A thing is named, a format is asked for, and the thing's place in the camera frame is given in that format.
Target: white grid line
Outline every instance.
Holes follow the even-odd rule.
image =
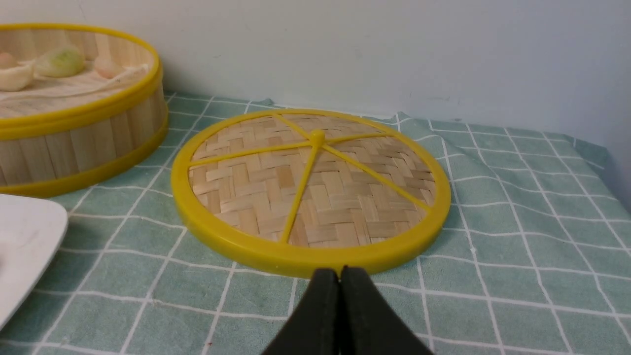
[[[441,139],[441,141],[442,141],[443,151],[444,151],[445,155],[447,155],[447,145],[445,145],[445,140]],[[453,180],[454,177],[453,177],[453,174],[451,172],[451,164],[449,163],[449,159],[447,159],[447,172],[449,174],[450,179]],[[451,188],[452,188],[452,190],[454,192],[454,198],[456,199],[456,203],[459,203],[458,192],[456,191],[456,185],[453,183],[453,181],[451,182],[451,185],[452,185]],[[464,212],[463,212],[463,210],[462,210],[462,208],[460,206],[458,206],[458,212],[460,213],[460,218],[462,218],[462,220],[463,220],[464,228],[468,230],[467,222],[464,219]],[[467,239],[469,240],[469,246],[471,247],[471,254],[473,255],[473,261],[476,263],[475,264],[476,273],[478,274],[478,278],[480,280],[480,284],[482,285],[482,291],[484,292],[485,299],[487,301],[488,312],[489,312],[489,314],[491,316],[491,322],[493,323],[493,331],[495,332],[495,338],[497,340],[497,344],[499,344],[499,346],[500,346],[499,347],[500,353],[502,355],[505,355],[506,352],[504,350],[504,344],[502,343],[502,337],[500,335],[500,330],[499,330],[499,328],[497,326],[497,320],[495,319],[495,312],[493,311],[493,304],[491,302],[491,297],[490,297],[490,295],[488,293],[487,285],[484,282],[484,279],[482,278],[482,273],[480,272],[480,266],[477,264],[478,257],[476,256],[476,253],[475,253],[475,247],[473,246],[473,240],[471,239],[471,233],[469,233],[467,231],[466,234],[467,234]]]
[[[430,324],[430,312],[427,307],[427,294],[425,292],[425,278],[423,277],[423,269],[421,267],[421,258],[420,256],[416,258],[416,270],[418,271],[418,280],[421,285],[421,303],[423,304],[423,313],[425,315],[425,328],[427,328],[427,334],[430,336],[429,338],[429,348],[431,351],[434,350],[434,343],[432,336],[432,325]]]
[[[631,319],[631,315],[628,315],[628,314],[586,310],[584,308],[574,308],[574,307],[568,307],[568,306],[557,306],[555,304],[523,301],[523,300],[520,300],[520,299],[508,299],[508,298],[493,297],[493,296],[486,297],[486,296],[481,296],[481,295],[476,295],[476,294],[465,294],[465,293],[449,292],[449,291],[436,291],[436,290],[428,290],[428,289],[425,289],[425,290],[411,289],[409,287],[405,287],[405,286],[401,286],[401,285],[397,285],[397,284],[386,284],[386,283],[382,283],[382,282],[376,282],[375,285],[381,286],[381,287],[390,287],[390,288],[393,288],[393,289],[399,289],[399,290],[402,290],[402,291],[407,291],[407,292],[415,293],[415,294],[423,294],[423,293],[425,293],[425,294],[428,294],[430,296],[447,296],[447,297],[459,298],[459,299],[474,299],[474,300],[477,300],[477,301],[492,301],[492,302],[496,302],[496,303],[514,304],[514,305],[517,305],[517,306],[528,306],[528,307],[533,307],[533,308],[543,308],[543,309],[546,309],[546,310],[566,311],[566,312],[579,313],[579,314],[584,314],[584,315],[598,315],[598,316],[606,316],[606,317],[612,317],[612,318],[615,318],[616,316],[618,316],[620,318]]]
[[[516,185],[510,181],[506,181],[503,180],[501,178],[498,177],[493,177],[493,176],[485,176],[485,175],[478,175],[478,176],[470,176],[470,177],[463,177],[461,179],[455,179],[454,182],[458,183],[460,181],[468,181],[468,180],[474,180],[474,179],[491,179],[491,180],[496,180],[500,183],[504,183],[504,184],[508,184],[511,185],[517,189],[523,190],[523,191],[528,191],[528,192],[536,192],[536,193],[541,193],[540,190],[530,190],[527,188],[523,188],[519,185]],[[558,196],[569,196],[569,197],[585,197],[585,195],[580,194],[580,193],[560,193],[560,192],[554,192],[554,191],[548,191],[548,190],[544,190],[543,193],[549,193],[549,194],[553,194],[553,195],[558,195]],[[609,200],[615,200],[618,201],[617,198],[612,197],[612,196],[608,196],[608,195],[587,195],[587,196],[591,196],[591,197],[599,197],[599,198],[607,198]]]
[[[508,202],[508,201],[499,201],[499,202],[489,202],[489,203],[480,203],[480,204],[466,204],[466,203],[461,203],[459,204],[462,207],[488,207],[488,206],[497,206],[497,205],[515,205],[515,206],[519,206],[521,208],[525,208],[526,210],[530,210],[533,212],[536,212],[538,214],[542,214],[542,215],[547,215],[549,217],[559,217],[559,218],[565,218],[565,219],[574,219],[574,220],[584,220],[587,222],[623,222],[623,223],[628,223],[631,222],[631,219],[604,219],[604,218],[582,218],[582,217],[574,217],[574,216],[568,216],[568,215],[555,215],[555,214],[549,214],[547,212],[543,212],[543,211],[539,211],[536,208],[532,208],[526,205],[521,205],[520,203],[514,203],[514,202]]]
[[[508,130],[506,130],[506,133],[510,139],[511,142],[513,142],[513,145],[515,145],[514,140],[512,139],[512,137],[510,136]],[[548,141],[548,144],[552,147],[552,149],[556,152],[556,149],[554,147],[554,145],[552,145],[550,143],[550,141]],[[526,166],[529,167],[528,163],[526,162],[526,160],[524,160],[522,158],[522,161],[524,162],[524,164],[526,164]],[[572,170],[570,169],[569,166],[567,166],[567,164],[561,160],[563,162],[563,165],[565,166],[565,168],[571,173]],[[537,177],[534,175],[534,173],[531,173],[534,179],[534,182],[537,184],[537,187],[540,190],[543,190],[543,188],[541,187],[541,184],[539,183],[539,180],[537,179]],[[546,200],[546,203],[550,206],[550,210],[552,211],[553,214],[555,214],[555,218],[557,219],[558,223],[561,225],[561,228],[563,229],[563,232],[565,233],[565,235],[570,239],[570,241],[572,242],[572,244],[574,245],[574,248],[576,249],[576,251],[578,251],[578,253],[580,254],[581,258],[583,259],[583,261],[585,262],[585,264],[587,265],[588,269],[594,273],[594,280],[596,281],[596,287],[598,288],[598,291],[601,293],[602,297],[604,298],[605,302],[607,303],[607,305],[609,306],[609,308],[611,309],[611,312],[614,314],[614,318],[616,319],[616,322],[618,323],[618,325],[620,326],[620,328],[622,329],[623,334],[625,335],[625,337],[627,338],[627,342],[629,344],[631,344],[631,337],[629,336],[629,333],[627,332],[627,329],[625,328],[624,324],[622,324],[622,322],[620,321],[620,317],[619,315],[616,313],[616,309],[614,308],[613,304],[611,303],[611,301],[609,300],[609,298],[607,297],[607,295],[604,293],[601,284],[600,284],[600,280],[598,279],[598,276],[596,275],[596,272],[594,270],[594,268],[592,267],[592,265],[589,263],[589,260],[585,257],[585,255],[583,255],[582,250],[579,248],[578,245],[576,245],[576,243],[574,242],[574,239],[572,238],[571,233],[565,228],[565,225],[563,224],[563,221],[561,220],[561,218],[559,216],[557,216],[557,211],[555,210],[554,206],[552,205],[552,203],[550,203],[548,197],[543,194],[543,198]]]
[[[204,348],[201,351],[201,355],[206,355],[208,349],[213,341],[213,335],[215,334],[215,330],[217,329],[217,323],[219,322],[219,317],[221,314],[221,309],[223,308],[224,303],[226,303],[226,296],[228,295],[228,289],[230,288],[230,281],[232,280],[232,275],[234,275],[234,271],[237,268],[237,262],[232,262],[232,267],[230,268],[230,273],[226,278],[226,284],[223,286],[223,292],[221,292],[221,298],[219,299],[219,305],[217,306],[217,312],[215,317],[213,318],[213,323],[210,325],[210,330],[208,330],[208,336],[204,341]]]
[[[466,125],[469,134],[471,135],[471,139],[473,140],[473,145],[475,145],[475,147],[478,147],[478,142],[475,139],[475,136],[473,135],[473,133],[471,132],[471,128],[469,127],[469,125]],[[482,156],[482,152],[478,150],[478,155],[480,156],[480,159],[482,160],[482,162],[484,164],[486,164],[486,160],[484,159],[484,156]],[[528,240],[526,239],[526,235],[524,234],[524,228],[521,224],[521,221],[519,220],[519,215],[517,214],[517,210],[515,209],[515,203],[511,200],[510,195],[508,193],[508,191],[506,191],[506,187],[504,186],[503,183],[500,182],[500,187],[502,188],[502,191],[504,192],[504,195],[506,196],[506,199],[508,199],[508,204],[510,205],[510,210],[513,213],[513,217],[515,218],[515,222],[517,223],[517,228],[519,229],[519,232],[521,234],[521,239],[522,242],[524,243],[524,246],[526,247],[526,254],[528,255],[528,259],[530,260],[530,264],[532,264],[533,268],[534,268],[534,272],[536,274],[537,277],[537,283],[539,284],[539,287],[541,288],[541,292],[543,292],[544,297],[546,298],[546,301],[548,302],[548,304],[550,306],[552,306],[552,299],[550,298],[550,295],[548,294],[548,290],[546,290],[546,288],[543,286],[543,281],[541,280],[541,273],[539,272],[538,268],[537,268],[537,263],[534,260],[533,254],[530,251],[530,246],[528,245]],[[570,342],[567,340],[567,336],[565,335],[565,331],[563,330],[563,325],[561,324],[561,319],[559,319],[558,314],[555,310],[552,310],[552,315],[554,316],[555,322],[557,323],[557,328],[558,331],[560,332],[561,335],[561,339],[563,339],[563,343],[565,344],[565,348],[568,350],[569,353],[572,353],[572,347],[570,346]]]
[[[164,273],[164,270],[167,268],[169,259],[171,258],[173,253],[175,253],[175,250],[182,242],[182,239],[184,238],[185,234],[186,234],[186,230],[184,229],[180,233],[180,236],[177,238],[175,244],[173,244],[173,246],[171,247],[171,250],[169,250],[167,257],[164,259],[164,262],[162,263],[162,266],[160,267],[158,273],[156,274],[155,278],[151,282],[151,285],[149,286],[149,289],[147,290],[147,293],[144,296],[144,299],[142,300],[142,305],[140,306],[140,309],[138,310],[138,313],[136,314],[136,318],[134,319],[134,323],[132,324],[131,329],[129,330],[129,333],[127,333],[127,337],[125,338],[125,343],[123,343],[119,354],[125,354],[125,352],[127,351],[127,348],[129,347],[129,343],[131,343],[131,339],[134,337],[136,328],[138,327],[138,324],[140,323],[140,318],[143,316],[144,309],[147,307],[147,303],[150,302],[151,295],[153,295],[153,291],[156,289],[156,286],[158,285],[158,282],[160,281],[160,277],[162,277],[162,273]]]
[[[450,228],[450,227],[445,227],[443,228],[443,231],[461,231],[461,232],[466,232],[464,229],[462,228]],[[507,237],[507,236],[519,236],[521,235],[521,233],[519,232],[508,232],[508,233],[487,233],[487,232],[480,232],[480,231],[476,231],[474,229],[470,229],[470,231],[472,233],[477,233],[477,234],[482,234],[484,236],[490,236],[490,237]],[[563,243],[569,243],[572,244],[572,242],[570,242],[568,239],[562,239],[559,237],[555,237],[555,236],[551,236],[549,234],[545,234],[545,233],[539,233],[539,232],[524,232],[525,235],[527,236],[542,236],[542,237],[548,237],[548,238],[552,238],[552,239],[556,239],[558,241],[561,241]],[[629,250],[631,248],[621,248],[619,246],[605,246],[605,245],[596,245],[596,244],[589,244],[589,243],[580,243],[580,242],[575,242],[578,245],[583,245],[583,246],[588,246],[590,248],[597,248],[597,249],[607,249],[607,250]]]
[[[454,147],[456,148],[460,148],[460,149],[470,149],[470,150],[480,150],[482,152],[495,152],[495,153],[509,153],[509,154],[515,154],[517,155],[517,152],[511,151],[511,150],[496,150],[496,149],[488,149],[488,148],[476,148],[476,147],[460,147],[457,145],[454,145]],[[548,154],[535,154],[535,153],[520,153],[522,155],[533,155],[535,157],[548,157],[548,158],[557,158],[557,156],[555,155],[548,155]],[[575,156],[575,157],[571,157],[571,156],[559,156],[559,158],[563,158],[563,159],[579,159],[579,160],[585,160],[585,158],[581,157],[581,156]],[[600,169],[603,169],[603,167],[601,167],[600,165],[596,164],[596,163],[591,163],[593,166],[598,167]]]
[[[145,189],[140,186],[102,186],[102,185],[96,185],[94,186],[94,188],[101,189],[101,190],[143,190]],[[154,189],[147,189],[147,191],[159,193],[167,197],[173,197],[173,195],[171,195],[170,193],[166,193],[166,192],[162,192],[162,191],[158,191]]]
[[[472,341],[468,341],[468,340],[446,339],[446,338],[441,338],[441,337],[428,336],[428,335],[421,334],[421,333],[416,333],[415,335],[417,337],[428,338],[430,340],[431,339],[435,339],[436,341],[445,342],[445,343],[448,343],[448,344],[484,347],[484,348],[491,348],[491,349],[500,349],[500,346],[497,345],[497,344],[491,344],[491,343],[485,343],[485,342],[472,342]],[[545,354],[545,355],[568,355],[568,354],[570,354],[569,352],[552,351],[552,350],[541,350],[541,349],[529,349],[529,348],[526,348],[526,347],[508,346],[508,345],[505,345],[504,349],[506,349],[506,350],[513,350],[513,351],[530,352],[532,354]]]
[[[292,315],[294,303],[296,302],[296,287],[298,286],[298,278],[292,280],[292,293],[289,295],[289,306],[287,306],[287,316]]]

